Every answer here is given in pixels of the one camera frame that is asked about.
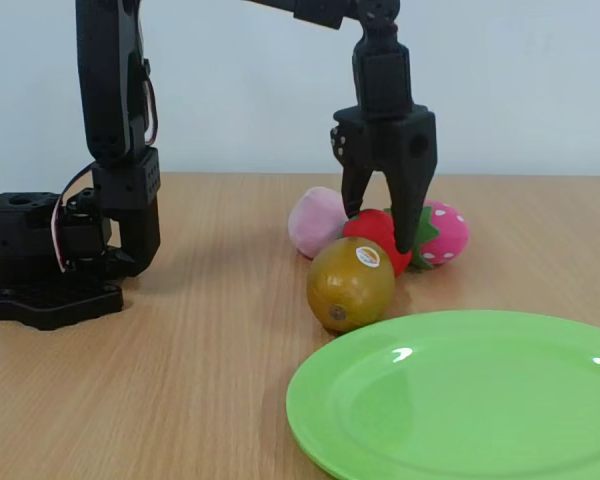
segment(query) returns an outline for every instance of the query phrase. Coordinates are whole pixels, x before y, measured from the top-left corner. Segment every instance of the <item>pink plush peach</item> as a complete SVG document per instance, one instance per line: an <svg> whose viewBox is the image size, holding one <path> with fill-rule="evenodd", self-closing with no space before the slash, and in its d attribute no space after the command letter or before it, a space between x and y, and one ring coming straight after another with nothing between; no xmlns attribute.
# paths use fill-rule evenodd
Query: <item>pink plush peach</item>
<svg viewBox="0 0 600 480"><path fill-rule="evenodd" d="M342 195L330 188L313 187L289 215L289 237L302 255L313 259L338 238L346 222Z"/></svg>

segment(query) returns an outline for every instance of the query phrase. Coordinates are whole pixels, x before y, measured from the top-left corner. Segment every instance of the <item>white wall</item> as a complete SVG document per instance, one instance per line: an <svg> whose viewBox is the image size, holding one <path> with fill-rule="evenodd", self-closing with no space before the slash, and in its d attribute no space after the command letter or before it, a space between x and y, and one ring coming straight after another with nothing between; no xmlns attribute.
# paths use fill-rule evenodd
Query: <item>white wall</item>
<svg viewBox="0 0 600 480"><path fill-rule="evenodd" d="M600 174L600 0L403 0L440 172ZM243 0L144 0L165 170L339 171L360 28ZM61 189L90 161L74 2L0 2L0 184Z"/></svg>

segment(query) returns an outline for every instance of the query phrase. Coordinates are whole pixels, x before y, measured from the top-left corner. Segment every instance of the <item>red plush strawberry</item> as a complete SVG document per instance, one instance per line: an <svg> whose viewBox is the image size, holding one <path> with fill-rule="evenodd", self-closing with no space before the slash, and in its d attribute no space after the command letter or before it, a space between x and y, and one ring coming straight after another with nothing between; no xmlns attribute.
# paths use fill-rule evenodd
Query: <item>red plush strawberry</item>
<svg viewBox="0 0 600 480"><path fill-rule="evenodd" d="M395 227L390 213L382 210L363 210L356 217L349 220L342 230L343 237L366 238L377 243L387 252L393 271L397 277L405 271L411 261L411 252L402 254L396 248L394 238Z"/></svg>

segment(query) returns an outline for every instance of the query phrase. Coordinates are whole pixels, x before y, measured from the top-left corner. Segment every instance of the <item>pink plush strawberry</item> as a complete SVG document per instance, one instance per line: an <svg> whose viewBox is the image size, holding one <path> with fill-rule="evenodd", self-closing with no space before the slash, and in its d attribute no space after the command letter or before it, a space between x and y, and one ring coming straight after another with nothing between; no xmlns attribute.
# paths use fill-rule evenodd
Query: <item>pink plush strawberry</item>
<svg viewBox="0 0 600 480"><path fill-rule="evenodd" d="M469 226L456 209L428 200L422 209L411 265L430 269L460 255L469 242Z"/></svg>

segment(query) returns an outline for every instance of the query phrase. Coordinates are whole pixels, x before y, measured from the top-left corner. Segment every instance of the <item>white wire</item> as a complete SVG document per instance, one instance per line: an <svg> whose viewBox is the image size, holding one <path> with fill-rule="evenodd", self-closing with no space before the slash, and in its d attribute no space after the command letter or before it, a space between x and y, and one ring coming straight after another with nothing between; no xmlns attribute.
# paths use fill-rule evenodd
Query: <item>white wire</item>
<svg viewBox="0 0 600 480"><path fill-rule="evenodd" d="M62 193L58 196L58 200L56 200L56 204L53 207L53 212L51 214L51 240L53 242L53 250L56 255L56 261L58 262L58 267L60 267L60 271L62 273L67 271L67 262L62 256L62 251L60 249L60 239L58 238L58 212L60 210L60 206L62 205L62 199L66 195L67 191L82 177L84 177L87 173L91 171L95 163L91 163L87 165L85 168L80 170L78 174L73 177L73 179L69 182L69 184L64 188Z"/></svg>

